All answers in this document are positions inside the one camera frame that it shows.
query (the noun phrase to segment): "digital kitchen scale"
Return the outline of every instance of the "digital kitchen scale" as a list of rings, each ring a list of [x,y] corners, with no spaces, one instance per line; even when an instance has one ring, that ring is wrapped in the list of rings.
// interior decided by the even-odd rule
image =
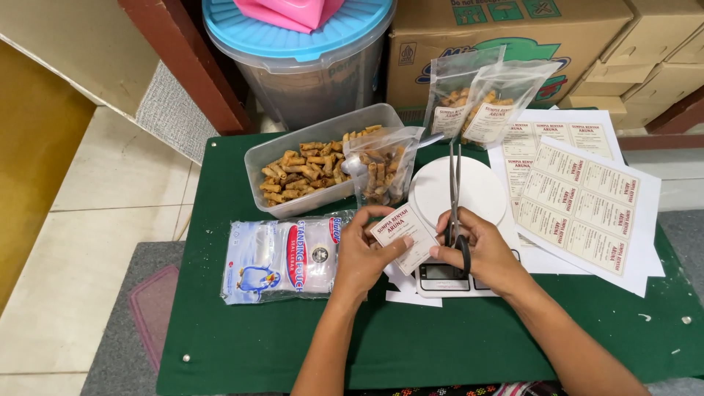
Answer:
[[[408,193],[408,202],[433,235],[438,218],[450,209],[449,161],[447,156],[423,166],[413,177]],[[463,157],[461,178],[459,205],[496,224],[520,261],[520,241],[509,200],[496,174],[483,163]],[[471,275],[460,277],[460,272],[459,268],[430,259],[415,269],[416,291],[426,298],[496,297],[485,284]]]

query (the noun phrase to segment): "stacked cardboard boxes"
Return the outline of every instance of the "stacked cardboard boxes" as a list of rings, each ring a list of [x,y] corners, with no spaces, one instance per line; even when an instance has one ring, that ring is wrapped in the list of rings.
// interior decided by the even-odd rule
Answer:
[[[507,61],[562,64],[535,97],[539,104],[557,103],[632,18],[623,0],[399,1],[386,101],[405,122],[422,121],[431,59],[506,45]]]
[[[560,102],[609,110],[617,129],[645,126],[704,84],[697,0],[626,1],[634,19]]]

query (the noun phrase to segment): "standing pouch package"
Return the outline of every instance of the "standing pouch package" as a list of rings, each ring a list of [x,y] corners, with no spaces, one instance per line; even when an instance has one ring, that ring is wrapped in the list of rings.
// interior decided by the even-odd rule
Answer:
[[[228,305],[328,298],[340,232],[354,213],[233,222],[220,296]]]
[[[358,209],[367,205],[395,205],[408,198],[415,152],[425,128],[382,128],[346,142]]]
[[[432,59],[430,95],[423,126],[432,134],[454,137],[460,132],[469,109],[470,86],[483,66],[503,61],[506,46],[481,49]]]
[[[506,61],[479,69],[470,89],[462,137],[484,145],[501,142],[538,89],[558,68],[550,61]]]

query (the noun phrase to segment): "storage bin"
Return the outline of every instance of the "storage bin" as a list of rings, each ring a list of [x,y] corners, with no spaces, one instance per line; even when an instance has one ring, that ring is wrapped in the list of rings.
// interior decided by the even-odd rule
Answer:
[[[396,0],[346,0],[307,35],[243,16],[232,0],[203,0],[210,38],[287,130],[372,103],[395,10]]]
[[[299,143],[342,140],[342,135],[345,133],[363,130],[371,125],[403,127],[394,108],[388,104],[380,103],[291,132],[247,150],[244,155],[244,165],[257,208],[275,218],[283,219],[312,211],[353,195],[354,183],[352,180],[348,180],[328,187],[324,191],[314,192],[269,208],[267,207],[268,200],[264,198],[263,191],[259,190],[259,185],[264,182],[265,177],[262,168],[281,158],[286,150],[298,151]]]

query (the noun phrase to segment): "green tablecloth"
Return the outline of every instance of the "green tablecloth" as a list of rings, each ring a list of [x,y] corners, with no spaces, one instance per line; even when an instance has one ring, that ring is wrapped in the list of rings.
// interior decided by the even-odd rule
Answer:
[[[226,306],[218,295],[230,222],[270,218],[254,206],[244,153],[277,136],[208,141],[161,361],[160,395],[291,390],[325,301]],[[488,163],[483,151],[463,154]],[[421,149],[415,168],[446,155],[446,144]],[[350,197],[312,214],[355,207]],[[649,279],[645,299],[595,276],[535,276],[584,330],[647,383],[704,373],[704,309],[659,226],[655,246],[667,276]],[[419,307],[384,301],[387,288],[393,285],[382,275],[357,316],[349,388],[555,378],[503,300],[445,299],[441,309]],[[683,316],[692,322],[683,323]]]

